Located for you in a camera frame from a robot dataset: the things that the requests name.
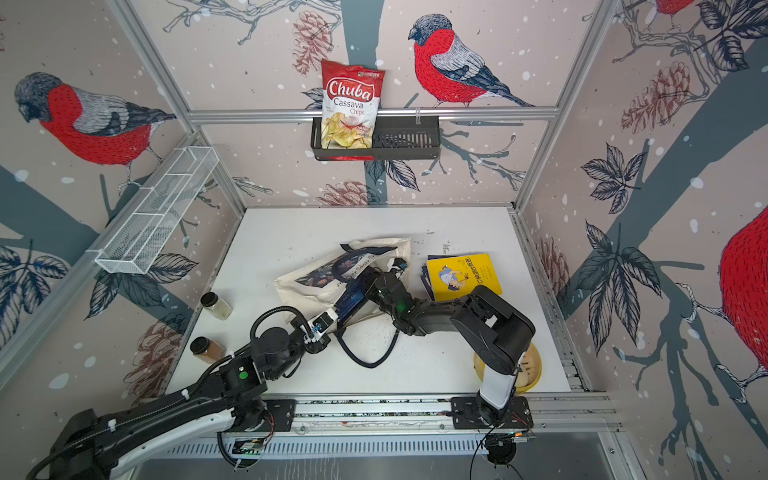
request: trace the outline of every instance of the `chips bag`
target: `chips bag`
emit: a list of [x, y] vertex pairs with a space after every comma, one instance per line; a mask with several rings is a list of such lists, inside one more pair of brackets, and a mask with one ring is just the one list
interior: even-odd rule
[[323, 148], [371, 148], [384, 72], [323, 60]]

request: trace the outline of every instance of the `yellow bowl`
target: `yellow bowl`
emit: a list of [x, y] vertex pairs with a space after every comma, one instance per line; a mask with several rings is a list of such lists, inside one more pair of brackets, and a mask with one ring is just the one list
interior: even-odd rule
[[[482, 381], [483, 374], [485, 373], [485, 363], [480, 360], [476, 353], [472, 357], [472, 361], [475, 364], [475, 372]], [[541, 356], [536, 350], [536, 346], [531, 343], [528, 351], [523, 355], [523, 361], [520, 363], [522, 372], [518, 374], [518, 380], [515, 382], [518, 393], [527, 392], [532, 389], [541, 378]]]

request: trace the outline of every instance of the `white wire basket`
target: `white wire basket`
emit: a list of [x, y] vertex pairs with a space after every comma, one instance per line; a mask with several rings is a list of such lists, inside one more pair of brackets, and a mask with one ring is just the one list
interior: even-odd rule
[[212, 147], [186, 147], [99, 253], [109, 273], [146, 273], [219, 163]]

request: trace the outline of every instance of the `spice jar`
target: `spice jar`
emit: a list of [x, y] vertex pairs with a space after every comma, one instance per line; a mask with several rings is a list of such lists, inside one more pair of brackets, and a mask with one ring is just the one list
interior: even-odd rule
[[204, 336], [198, 336], [192, 340], [190, 350], [198, 358], [208, 363], [215, 363], [227, 354], [227, 349], [220, 343], [214, 342]]
[[219, 320], [226, 320], [232, 313], [232, 307], [216, 293], [208, 292], [200, 298], [200, 303]]

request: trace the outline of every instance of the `yellow book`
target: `yellow book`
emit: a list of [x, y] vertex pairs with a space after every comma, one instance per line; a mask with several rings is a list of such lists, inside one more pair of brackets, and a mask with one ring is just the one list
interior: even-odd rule
[[485, 253], [428, 260], [427, 271], [438, 302], [468, 295], [477, 285], [485, 285], [494, 293], [502, 294], [491, 257]]

